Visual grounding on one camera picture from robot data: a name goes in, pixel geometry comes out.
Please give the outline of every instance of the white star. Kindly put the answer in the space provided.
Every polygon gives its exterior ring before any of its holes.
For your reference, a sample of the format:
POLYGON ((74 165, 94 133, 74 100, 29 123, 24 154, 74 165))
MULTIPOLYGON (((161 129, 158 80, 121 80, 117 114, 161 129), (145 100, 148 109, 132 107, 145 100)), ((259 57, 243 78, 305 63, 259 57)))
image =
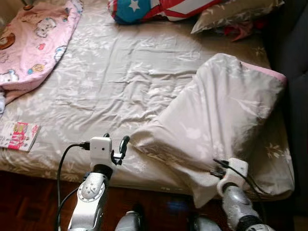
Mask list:
POLYGON ((140 9, 140 7, 138 6, 138 0, 134 1, 134 0, 130 0, 130 8, 133 9, 133 11, 135 12, 137 9, 140 9))

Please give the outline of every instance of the dark sofa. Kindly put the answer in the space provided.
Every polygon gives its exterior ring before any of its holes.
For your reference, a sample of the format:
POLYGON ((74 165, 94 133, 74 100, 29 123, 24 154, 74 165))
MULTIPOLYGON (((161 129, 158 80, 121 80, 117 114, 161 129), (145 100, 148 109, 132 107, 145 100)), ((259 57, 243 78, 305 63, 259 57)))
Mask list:
POLYGON ((284 0, 263 39, 271 68, 288 78, 282 101, 295 169, 294 212, 308 215, 308 0, 284 0))

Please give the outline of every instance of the pink blanket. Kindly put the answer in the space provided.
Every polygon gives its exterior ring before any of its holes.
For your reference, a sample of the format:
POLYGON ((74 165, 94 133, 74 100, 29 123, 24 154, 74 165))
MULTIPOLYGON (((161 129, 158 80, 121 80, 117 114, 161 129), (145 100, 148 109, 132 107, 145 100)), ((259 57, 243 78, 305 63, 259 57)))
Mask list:
POLYGON ((6 26, 0 38, 5 104, 44 81, 65 52, 81 13, 79 0, 68 0, 64 6, 41 2, 29 11, 21 9, 6 26))

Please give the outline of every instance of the cartoon bear print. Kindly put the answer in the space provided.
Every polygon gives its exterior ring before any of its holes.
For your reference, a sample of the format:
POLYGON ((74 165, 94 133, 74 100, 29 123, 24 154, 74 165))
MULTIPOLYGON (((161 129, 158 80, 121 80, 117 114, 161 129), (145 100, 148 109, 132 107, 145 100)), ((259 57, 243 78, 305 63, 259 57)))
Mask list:
POLYGON ((18 75, 15 74, 15 71, 10 69, 8 72, 0 74, 0 83, 9 83, 9 82, 17 82, 18 75))
POLYGON ((61 46, 56 49, 56 53, 54 54, 54 59, 56 62, 59 62, 65 50, 66 50, 66 46, 61 46))
POLYGON ((37 28, 35 29, 35 33, 37 36, 41 38, 46 38, 48 36, 48 32, 54 29, 57 26, 56 21, 52 18, 44 18, 37 23, 37 28))

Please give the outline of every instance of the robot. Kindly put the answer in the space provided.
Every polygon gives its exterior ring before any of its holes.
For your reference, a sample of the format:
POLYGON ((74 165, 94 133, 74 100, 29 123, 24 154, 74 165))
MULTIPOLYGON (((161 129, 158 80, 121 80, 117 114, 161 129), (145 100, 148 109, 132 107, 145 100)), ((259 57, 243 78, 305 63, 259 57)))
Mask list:
MULTIPOLYGON (((109 134, 105 134, 104 137, 93 137, 84 145, 90 150, 93 171, 77 190, 77 205, 68 226, 69 231, 100 230, 109 180, 116 170, 116 165, 122 164, 128 142, 129 137, 125 136, 120 144, 119 153, 112 150, 109 134)), ((236 158, 215 161, 223 167, 218 168, 213 175, 221 178, 217 190, 222 197, 222 207, 227 214, 228 226, 234 231, 274 231, 262 222, 259 214, 252 208, 252 202, 241 189, 244 179, 239 174, 247 176, 248 164, 236 158)), ((142 224, 142 214, 138 211, 129 211, 121 218, 115 231, 142 231, 144 230, 142 224)), ((199 216, 191 221, 190 231, 221 231, 221 229, 214 221, 199 216)))

